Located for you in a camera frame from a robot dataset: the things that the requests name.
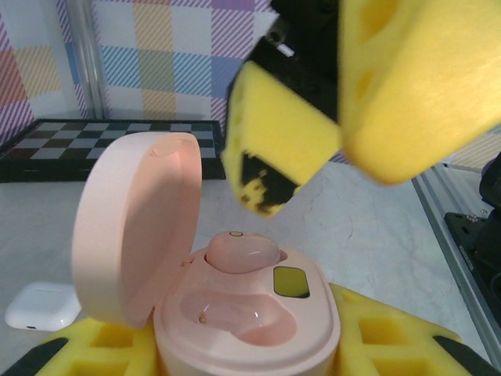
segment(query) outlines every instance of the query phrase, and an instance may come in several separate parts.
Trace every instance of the chessboard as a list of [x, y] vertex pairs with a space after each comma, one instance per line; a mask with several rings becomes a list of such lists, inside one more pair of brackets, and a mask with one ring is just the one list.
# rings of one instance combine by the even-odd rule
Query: chessboard
[[203, 179], [225, 179], [217, 121], [85, 121], [39, 119], [0, 146], [0, 183], [85, 181], [101, 153], [137, 132], [187, 132], [196, 137]]

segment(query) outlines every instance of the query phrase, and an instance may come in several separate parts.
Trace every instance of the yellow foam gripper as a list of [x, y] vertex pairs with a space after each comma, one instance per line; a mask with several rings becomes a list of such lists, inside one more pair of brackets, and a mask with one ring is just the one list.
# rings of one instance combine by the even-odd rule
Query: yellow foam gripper
[[[275, 282], [280, 293], [308, 298], [308, 285], [299, 269], [277, 270]], [[460, 342], [457, 334], [347, 288], [330, 287], [341, 318], [341, 339], [333, 354], [333, 368], [326, 376], [470, 376], [460, 364], [469, 360], [451, 356], [435, 340], [440, 336]], [[52, 334], [43, 343], [58, 339], [67, 342], [37, 376], [168, 374], [168, 364], [161, 365], [152, 323], [135, 330], [88, 318]], [[480, 373], [476, 374], [485, 374], [481, 370], [490, 367], [467, 352], [460, 356], [477, 362]]]
[[341, 147], [329, 117], [254, 61], [227, 106], [225, 172], [236, 199], [261, 216], [277, 213]]
[[405, 182], [501, 121], [499, 0], [344, 0], [343, 149]]

